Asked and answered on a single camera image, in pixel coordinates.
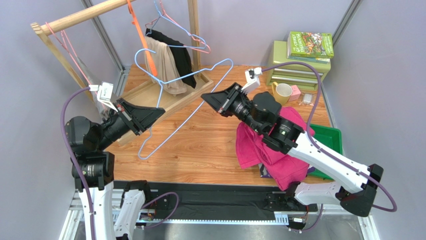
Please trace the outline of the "orange plastic hanger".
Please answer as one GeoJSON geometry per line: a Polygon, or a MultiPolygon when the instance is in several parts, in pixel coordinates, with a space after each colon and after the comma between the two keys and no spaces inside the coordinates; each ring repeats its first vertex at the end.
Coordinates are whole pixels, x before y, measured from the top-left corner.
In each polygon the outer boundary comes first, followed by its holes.
{"type": "Polygon", "coordinates": [[[156,77],[158,75],[157,68],[155,66],[155,63],[154,63],[154,60],[152,58],[151,53],[148,52],[148,50],[149,50],[148,44],[146,42],[145,35],[144,35],[142,28],[139,24],[137,16],[134,12],[134,9],[133,9],[133,6],[132,6],[132,1],[126,0],[126,2],[127,2],[128,11],[129,11],[130,15],[132,16],[132,24],[135,26],[137,33],[138,33],[138,36],[140,38],[141,44],[142,44],[143,48],[145,49],[145,55],[146,55],[146,58],[147,58],[146,61],[147,61],[148,66],[151,70],[151,74],[156,77]]]}

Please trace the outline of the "purple camouflage trousers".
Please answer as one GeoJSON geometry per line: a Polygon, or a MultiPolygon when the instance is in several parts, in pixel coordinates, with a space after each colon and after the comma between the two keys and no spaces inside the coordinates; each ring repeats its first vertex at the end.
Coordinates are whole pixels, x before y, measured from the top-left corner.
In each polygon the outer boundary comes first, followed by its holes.
{"type": "MultiPolygon", "coordinates": [[[[266,169],[263,163],[259,163],[258,168],[259,168],[261,178],[272,178],[272,176],[270,175],[270,173],[268,172],[268,170],[266,169]]],[[[310,165],[307,170],[307,175],[313,173],[315,170],[316,168],[310,165]]]]}

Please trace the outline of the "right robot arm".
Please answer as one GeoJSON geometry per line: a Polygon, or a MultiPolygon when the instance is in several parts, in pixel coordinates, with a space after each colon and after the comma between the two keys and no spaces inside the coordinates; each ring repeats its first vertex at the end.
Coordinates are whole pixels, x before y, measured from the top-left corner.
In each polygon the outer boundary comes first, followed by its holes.
{"type": "Polygon", "coordinates": [[[340,205],[358,217],[370,214],[384,172],[381,166],[357,163],[323,145],[302,126],[280,116],[282,106],[267,91],[249,99],[242,86],[233,83],[201,97],[221,116],[236,116],[262,137],[268,149],[302,160],[334,180],[292,183],[286,190],[288,196],[303,205],[340,205]]]}

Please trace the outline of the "pink trousers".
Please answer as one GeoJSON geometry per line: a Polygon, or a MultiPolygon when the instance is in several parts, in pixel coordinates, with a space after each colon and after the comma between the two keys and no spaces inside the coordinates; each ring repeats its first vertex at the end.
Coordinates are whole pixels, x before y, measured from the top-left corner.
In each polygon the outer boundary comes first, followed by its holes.
{"type": "Polygon", "coordinates": [[[258,135],[245,123],[236,128],[235,152],[242,169],[263,164],[278,187],[284,191],[293,182],[302,182],[307,174],[309,164],[274,151],[262,142],[263,136],[258,135]]]}

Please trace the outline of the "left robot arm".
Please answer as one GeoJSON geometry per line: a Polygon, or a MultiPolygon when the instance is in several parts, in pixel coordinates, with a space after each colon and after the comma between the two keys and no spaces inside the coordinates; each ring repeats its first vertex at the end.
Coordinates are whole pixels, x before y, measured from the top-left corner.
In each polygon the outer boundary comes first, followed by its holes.
{"type": "Polygon", "coordinates": [[[139,212],[151,200],[146,180],[129,181],[121,195],[118,217],[113,218],[115,155],[106,148],[126,133],[141,135],[166,111],[137,106],[122,98],[113,106],[102,123],[76,116],[62,130],[71,151],[71,174],[82,203],[88,240],[131,240],[139,212]]]}

